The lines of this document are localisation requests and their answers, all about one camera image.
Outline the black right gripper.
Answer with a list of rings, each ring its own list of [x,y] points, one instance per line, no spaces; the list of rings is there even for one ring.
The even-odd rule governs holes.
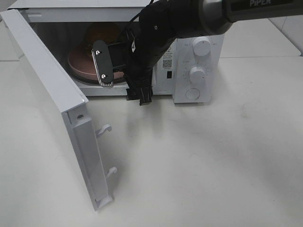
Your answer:
[[[179,10],[179,4],[150,4],[139,13],[140,30],[126,54],[127,101],[140,100],[140,106],[152,102],[152,68],[178,36],[175,22]]]

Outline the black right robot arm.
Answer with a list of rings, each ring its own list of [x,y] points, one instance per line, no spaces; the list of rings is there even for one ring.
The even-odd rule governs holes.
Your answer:
[[[301,0],[158,0],[137,15],[125,53],[127,100],[152,101],[152,68],[177,38],[222,35],[233,23],[303,13]]]

